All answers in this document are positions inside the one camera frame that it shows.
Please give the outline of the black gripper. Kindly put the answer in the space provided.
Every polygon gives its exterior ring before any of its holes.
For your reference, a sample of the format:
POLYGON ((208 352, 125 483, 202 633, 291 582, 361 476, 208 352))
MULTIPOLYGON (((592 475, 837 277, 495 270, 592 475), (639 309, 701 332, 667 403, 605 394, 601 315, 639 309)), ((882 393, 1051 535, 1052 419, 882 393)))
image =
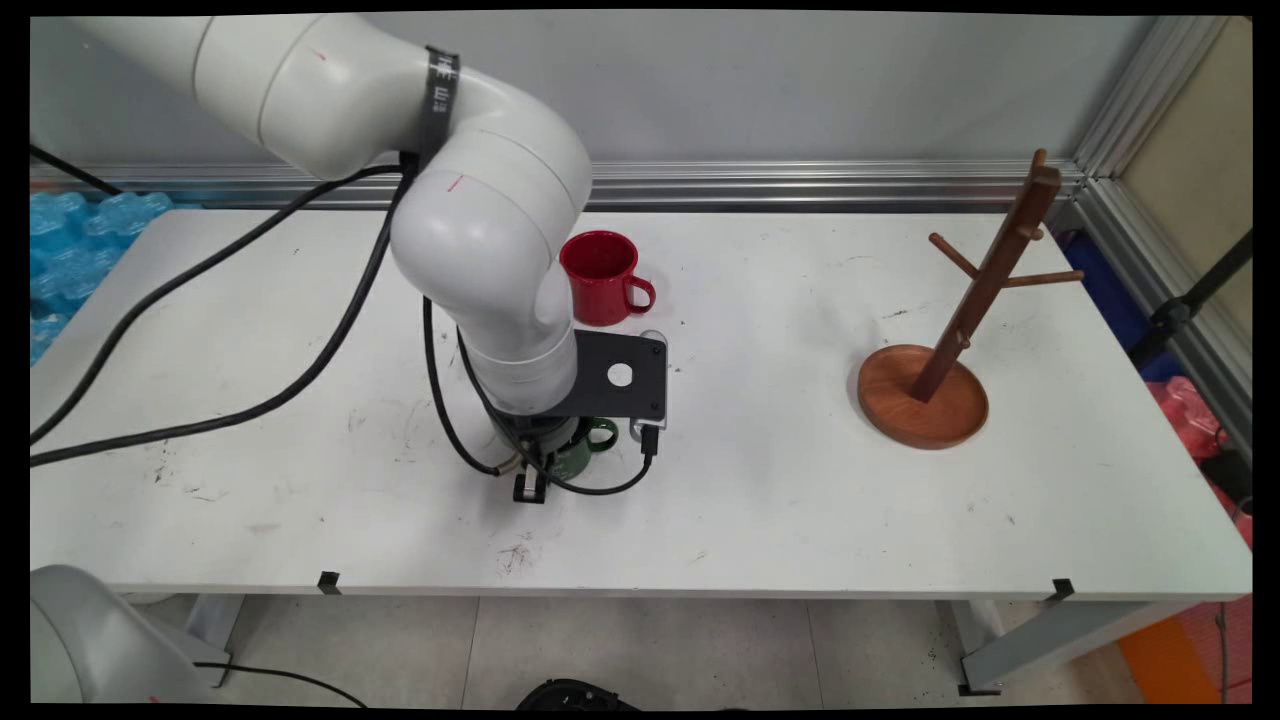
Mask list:
MULTIPOLYGON (((541 465, 561 480, 572 480, 586 468, 585 416, 512 416, 500 411, 490 414, 495 439, 512 451, 511 457, 497 465, 498 477, 517 469, 524 456, 512 439, 531 454, 540 452, 541 465)), ((512 500, 516 503, 547 501, 548 480, 536 468, 521 468, 515 475, 512 500)))

